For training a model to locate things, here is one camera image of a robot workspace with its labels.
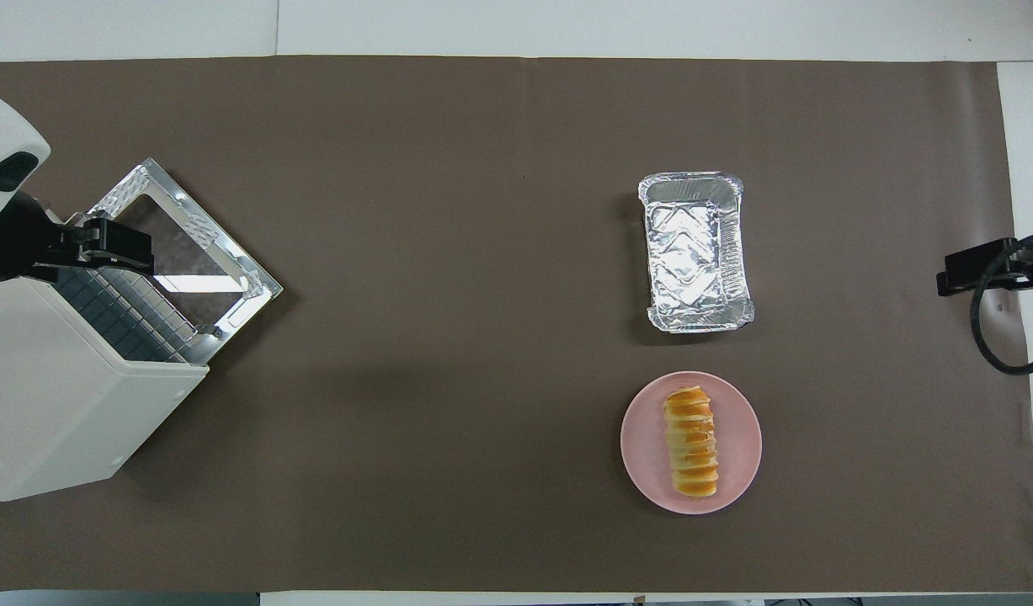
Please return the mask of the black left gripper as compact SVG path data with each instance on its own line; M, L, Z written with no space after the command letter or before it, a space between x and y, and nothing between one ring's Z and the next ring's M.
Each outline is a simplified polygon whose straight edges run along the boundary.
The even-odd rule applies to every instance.
M54 284L63 268L97 272L114 268L140 275L154 273L150 234L108 217L86 219L80 226L79 256L73 227L50 218L34 197L15 194L0 211L0 283L36 279ZM132 258L150 258L149 263Z

